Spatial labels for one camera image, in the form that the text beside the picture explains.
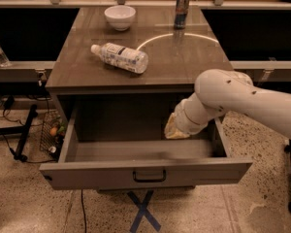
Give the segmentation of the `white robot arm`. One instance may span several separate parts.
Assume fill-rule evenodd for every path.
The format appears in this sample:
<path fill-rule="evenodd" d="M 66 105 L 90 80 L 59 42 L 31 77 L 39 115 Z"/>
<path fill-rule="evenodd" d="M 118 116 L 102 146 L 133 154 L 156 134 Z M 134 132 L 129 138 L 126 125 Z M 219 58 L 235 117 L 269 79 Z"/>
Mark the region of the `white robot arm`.
<path fill-rule="evenodd" d="M 194 92 L 181 100 L 164 129 L 168 139 L 200 133 L 209 121 L 233 111 L 244 114 L 291 139 L 291 94 L 253 85 L 241 72 L 210 69 L 201 73 Z"/>

